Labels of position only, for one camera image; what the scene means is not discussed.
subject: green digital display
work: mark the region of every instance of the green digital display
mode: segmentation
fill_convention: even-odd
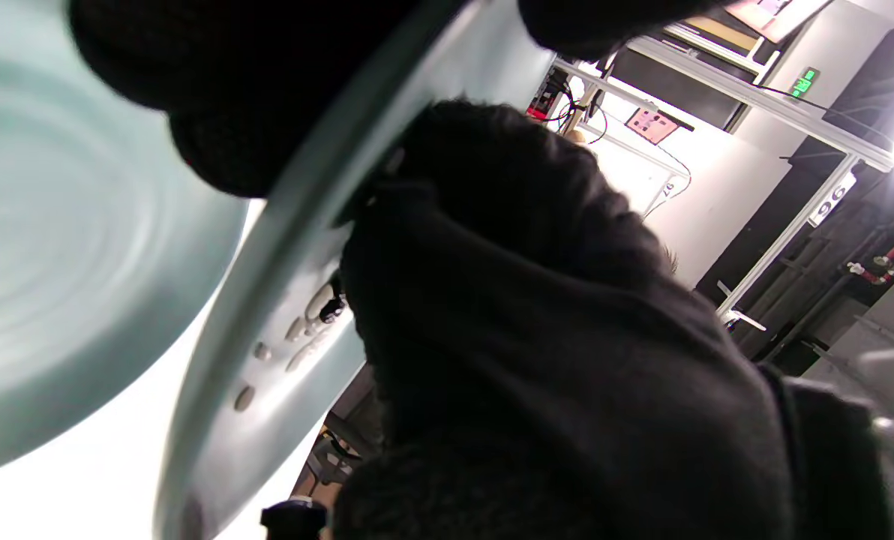
[[[804,69],[803,73],[800,74],[800,77],[797,78],[796,82],[793,83],[793,86],[790,87],[790,95],[803,98],[807,91],[811,89],[811,86],[817,82],[817,78],[820,75],[821,72],[813,67]]]

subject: white wall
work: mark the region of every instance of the white wall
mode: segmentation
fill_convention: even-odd
[[[834,0],[805,28],[765,83],[787,90],[803,68],[820,69],[820,79],[807,97],[829,106],[893,27],[894,0]],[[630,89],[615,79],[611,82]],[[790,167],[779,157],[792,154],[806,136],[760,110],[750,110],[731,136],[633,90],[694,126],[693,133],[678,130],[660,144],[691,169],[690,188],[646,220],[646,225],[676,251],[678,279],[693,287],[787,174]],[[607,96],[604,109],[616,117],[611,122],[623,132],[623,121],[636,106]],[[816,109],[811,113],[820,116],[822,112]],[[645,208],[644,201],[656,191],[656,167],[642,160],[619,158],[616,155],[621,151],[607,146],[610,148],[598,144],[594,150],[600,155],[608,181],[628,195],[633,208]]]

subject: black panel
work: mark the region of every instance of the black panel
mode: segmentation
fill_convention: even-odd
[[[742,81],[750,83],[755,78],[753,73],[722,61],[708,52],[693,49],[682,41],[674,40],[672,37],[660,38],[691,50],[691,54],[696,54],[705,64],[712,65]],[[690,76],[659,64],[654,59],[628,49],[619,52],[614,59],[610,75],[720,129],[728,126],[728,122],[742,106],[739,101],[704,85],[703,82],[698,82]]]

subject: light blue plate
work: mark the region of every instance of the light blue plate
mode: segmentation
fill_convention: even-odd
[[[189,172],[163,116],[91,75],[62,2],[0,0],[0,466],[169,348],[245,212]]]
[[[410,120],[460,95],[526,109],[550,66],[516,0],[422,4],[310,133],[220,291],[170,428],[157,538],[216,536],[289,455],[309,450],[297,447],[361,368],[348,320],[285,337],[338,266],[347,230],[332,222]]]

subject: label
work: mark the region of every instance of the label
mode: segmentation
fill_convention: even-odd
[[[857,177],[855,177],[853,173],[845,175],[844,180],[841,180],[840,184],[837,184],[830,193],[827,194],[817,209],[810,214],[810,217],[807,218],[807,223],[810,223],[813,227],[820,226],[821,222],[824,222],[824,219],[827,219],[827,216],[833,211],[834,206],[837,206],[838,203],[841,202],[841,199],[844,199],[844,195],[848,194],[848,191],[850,191],[855,184],[857,184]]]

